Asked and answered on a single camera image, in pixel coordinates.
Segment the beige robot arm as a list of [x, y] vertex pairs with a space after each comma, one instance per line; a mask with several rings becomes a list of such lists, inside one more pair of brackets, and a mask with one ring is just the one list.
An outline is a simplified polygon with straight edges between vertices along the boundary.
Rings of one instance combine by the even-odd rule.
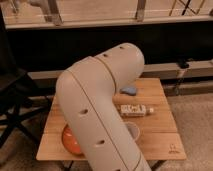
[[58, 104], [93, 171], [151, 171], [113, 103], [143, 68], [141, 50], [122, 43], [74, 63], [57, 80]]

